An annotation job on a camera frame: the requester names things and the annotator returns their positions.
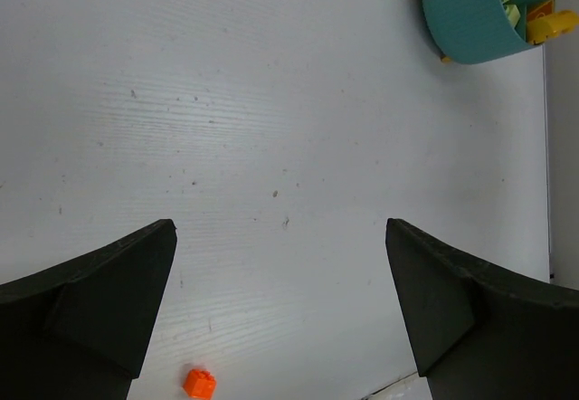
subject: orange cube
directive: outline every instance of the orange cube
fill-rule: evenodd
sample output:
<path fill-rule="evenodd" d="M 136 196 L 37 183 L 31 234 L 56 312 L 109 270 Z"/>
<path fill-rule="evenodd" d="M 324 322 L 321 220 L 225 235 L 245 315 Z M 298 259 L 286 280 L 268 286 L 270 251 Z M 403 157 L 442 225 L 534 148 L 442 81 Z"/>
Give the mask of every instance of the orange cube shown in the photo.
<path fill-rule="evenodd" d="M 211 400 L 217 381 L 205 370 L 191 370 L 183 384 L 183 389 L 191 398 Z"/>

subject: gray wall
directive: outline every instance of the gray wall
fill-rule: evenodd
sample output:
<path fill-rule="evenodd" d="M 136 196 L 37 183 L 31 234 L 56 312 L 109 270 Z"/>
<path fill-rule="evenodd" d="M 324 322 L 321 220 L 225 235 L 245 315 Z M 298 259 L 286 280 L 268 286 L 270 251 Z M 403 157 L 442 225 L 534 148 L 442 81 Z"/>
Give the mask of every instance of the gray wall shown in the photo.
<path fill-rule="evenodd" d="M 579 11 L 579 0 L 557 10 Z M 555 283 L 579 289 L 579 28 L 546 49 L 551 256 Z"/>

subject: white table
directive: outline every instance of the white table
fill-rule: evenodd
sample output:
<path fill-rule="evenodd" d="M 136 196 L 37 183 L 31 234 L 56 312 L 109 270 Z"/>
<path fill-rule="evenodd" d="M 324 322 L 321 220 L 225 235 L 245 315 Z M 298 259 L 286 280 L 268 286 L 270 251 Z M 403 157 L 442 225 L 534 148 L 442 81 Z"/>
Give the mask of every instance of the white table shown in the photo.
<path fill-rule="evenodd" d="M 402 217 L 548 279 L 543 53 L 443 65 L 416 0 L 0 0 L 0 281 L 157 218 L 130 399 L 356 400 L 413 372 Z"/>

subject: table surface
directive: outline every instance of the table surface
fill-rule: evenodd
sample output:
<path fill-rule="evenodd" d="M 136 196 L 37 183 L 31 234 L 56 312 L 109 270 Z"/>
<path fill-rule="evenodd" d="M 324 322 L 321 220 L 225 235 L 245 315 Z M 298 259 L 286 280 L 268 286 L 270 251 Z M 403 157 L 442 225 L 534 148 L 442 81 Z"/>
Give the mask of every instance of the table surface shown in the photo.
<path fill-rule="evenodd" d="M 158 218 L 130 399 L 355 400 L 413 372 L 402 217 L 548 279 L 543 52 L 444 65 L 418 0 L 0 0 L 0 281 Z"/>

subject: white tabletop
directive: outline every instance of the white tabletop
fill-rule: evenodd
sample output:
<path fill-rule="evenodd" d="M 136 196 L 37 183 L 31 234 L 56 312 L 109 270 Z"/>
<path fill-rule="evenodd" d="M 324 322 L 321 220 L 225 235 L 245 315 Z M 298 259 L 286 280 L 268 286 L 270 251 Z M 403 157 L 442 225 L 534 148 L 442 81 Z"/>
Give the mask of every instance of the white tabletop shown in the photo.
<path fill-rule="evenodd" d="M 356 400 L 414 370 L 402 217 L 548 279 L 543 53 L 443 65 L 417 0 L 0 0 L 0 281 L 158 218 L 130 399 Z"/>

